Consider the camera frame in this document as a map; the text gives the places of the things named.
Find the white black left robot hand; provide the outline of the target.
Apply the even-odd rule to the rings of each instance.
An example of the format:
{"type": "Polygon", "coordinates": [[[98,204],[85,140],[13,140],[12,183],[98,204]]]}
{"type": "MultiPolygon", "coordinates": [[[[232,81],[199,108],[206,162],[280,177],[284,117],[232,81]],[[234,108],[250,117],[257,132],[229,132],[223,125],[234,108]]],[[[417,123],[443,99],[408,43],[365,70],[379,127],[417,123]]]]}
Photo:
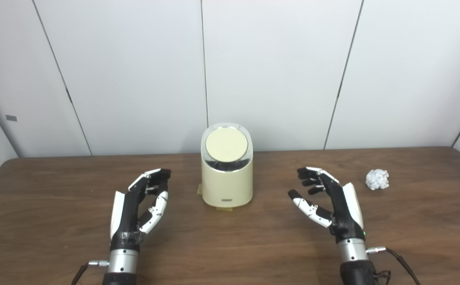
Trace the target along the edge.
{"type": "Polygon", "coordinates": [[[140,244],[164,215],[168,204],[170,169],[154,169],[142,173],[126,193],[117,191],[114,197],[110,251],[140,251],[140,244]],[[147,196],[155,196],[151,206],[139,215],[139,206],[147,196]]]}

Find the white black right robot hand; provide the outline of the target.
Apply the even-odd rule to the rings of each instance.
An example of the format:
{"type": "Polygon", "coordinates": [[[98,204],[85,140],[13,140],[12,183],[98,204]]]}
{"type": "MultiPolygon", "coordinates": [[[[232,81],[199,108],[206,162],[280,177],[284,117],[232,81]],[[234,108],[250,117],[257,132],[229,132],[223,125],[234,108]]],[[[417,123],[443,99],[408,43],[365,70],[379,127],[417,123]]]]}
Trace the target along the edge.
{"type": "Polygon", "coordinates": [[[353,184],[342,186],[333,175],[316,167],[302,167],[297,173],[303,186],[311,186],[308,195],[324,192],[330,197],[333,211],[314,204],[292,189],[288,196],[295,206],[309,219],[329,229],[337,243],[347,239],[364,241],[363,217],[353,184]]]}

